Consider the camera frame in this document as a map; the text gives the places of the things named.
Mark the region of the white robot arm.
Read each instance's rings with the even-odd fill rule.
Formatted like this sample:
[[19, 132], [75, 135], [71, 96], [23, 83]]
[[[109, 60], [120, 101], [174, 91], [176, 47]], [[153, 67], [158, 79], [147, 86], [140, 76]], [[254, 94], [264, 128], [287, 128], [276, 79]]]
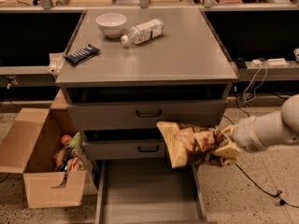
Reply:
[[255, 153], [278, 145], [298, 146], [299, 95], [286, 100], [279, 111], [242, 119], [222, 132], [228, 138], [228, 143], [212, 151], [221, 165], [236, 162], [242, 151]]

